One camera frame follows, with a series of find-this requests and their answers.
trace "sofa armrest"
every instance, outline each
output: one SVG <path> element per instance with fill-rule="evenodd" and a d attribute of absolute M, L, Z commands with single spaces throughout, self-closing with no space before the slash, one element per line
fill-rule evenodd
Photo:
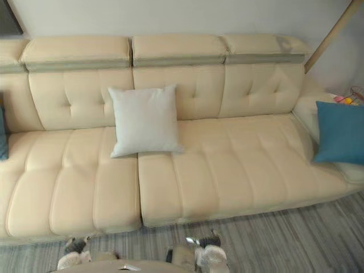
<path fill-rule="evenodd" d="M 314 79 L 305 77 L 301 95 L 293 108 L 295 117 L 306 127 L 311 137 L 319 143 L 316 101 L 334 102 L 334 99 Z M 364 166 L 350 163 L 334 163 L 345 179 L 354 184 L 364 184 Z"/>
<path fill-rule="evenodd" d="M 316 101 L 334 102 L 334 99 L 313 78 L 305 76 L 301 95 L 292 112 L 318 143 L 320 134 Z"/>

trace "gray floor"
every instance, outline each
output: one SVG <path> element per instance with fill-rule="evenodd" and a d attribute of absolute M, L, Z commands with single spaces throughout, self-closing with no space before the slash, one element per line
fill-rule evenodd
<path fill-rule="evenodd" d="M 222 235 L 231 272 L 364 270 L 364 192 L 307 208 L 106 235 L 93 238 L 89 250 L 163 260 L 167 246 L 183 243 L 187 235 L 207 235 L 211 228 Z M 0 247 L 0 270 L 54 270 L 63 245 Z"/>

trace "sofa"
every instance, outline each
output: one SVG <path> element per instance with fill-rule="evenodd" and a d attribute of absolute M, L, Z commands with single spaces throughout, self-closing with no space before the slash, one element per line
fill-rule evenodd
<path fill-rule="evenodd" d="M 310 49 L 270 34 L 0 41 L 9 159 L 0 241 L 22 244 L 297 208 L 364 189 L 364 168 L 312 163 Z M 177 84 L 183 153 L 110 158 L 108 87 Z"/>

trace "wooden pole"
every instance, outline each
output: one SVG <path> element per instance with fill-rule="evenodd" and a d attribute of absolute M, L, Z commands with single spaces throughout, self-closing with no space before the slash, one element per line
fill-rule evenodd
<path fill-rule="evenodd" d="M 312 66 L 320 58 L 322 53 L 324 53 L 325 49 L 329 46 L 331 40 L 335 38 L 335 36 L 346 26 L 351 16 L 353 16 L 353 14 L 359 9 L 360 5 L 363 2 L 364 0 L 351 0 L 351 3 L 341 15 L 340 19 L 336 22 L 336 24 L 325 37 L 325 39 L 321 42 L 321 44 L 316 48 L 312 56 L 308 59 L 307 63 L 305 64 L 305 73 L 307 73 L 312 68 Z"/>

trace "white pillow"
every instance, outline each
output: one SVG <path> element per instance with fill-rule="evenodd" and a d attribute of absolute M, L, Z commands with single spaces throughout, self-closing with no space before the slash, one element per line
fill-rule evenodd
<path fill-rule="evenodd" d="M 112 158 L 136 152 L 183 150 L 178 143 L 175 88 L 109 88 L 117 137 Z"/>

